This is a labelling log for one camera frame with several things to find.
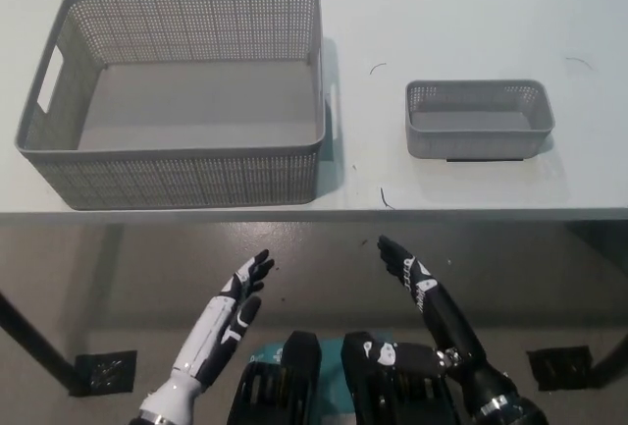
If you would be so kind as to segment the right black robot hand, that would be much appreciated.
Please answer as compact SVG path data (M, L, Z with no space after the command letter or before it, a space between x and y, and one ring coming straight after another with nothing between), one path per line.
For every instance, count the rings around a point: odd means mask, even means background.
M362 341L359 351L364 357L382 367L448 375L459 383L491 371L482 344L444 285L399 243L381 236L377 246L387 271L410 294L435 345Z

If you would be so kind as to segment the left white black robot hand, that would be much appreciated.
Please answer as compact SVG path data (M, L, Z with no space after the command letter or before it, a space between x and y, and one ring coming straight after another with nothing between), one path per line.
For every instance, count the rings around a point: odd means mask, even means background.
M232 359L260 307L257 295L275 261L267 249L247 260L207 303L177 356L173 372L202 389L212 386Z

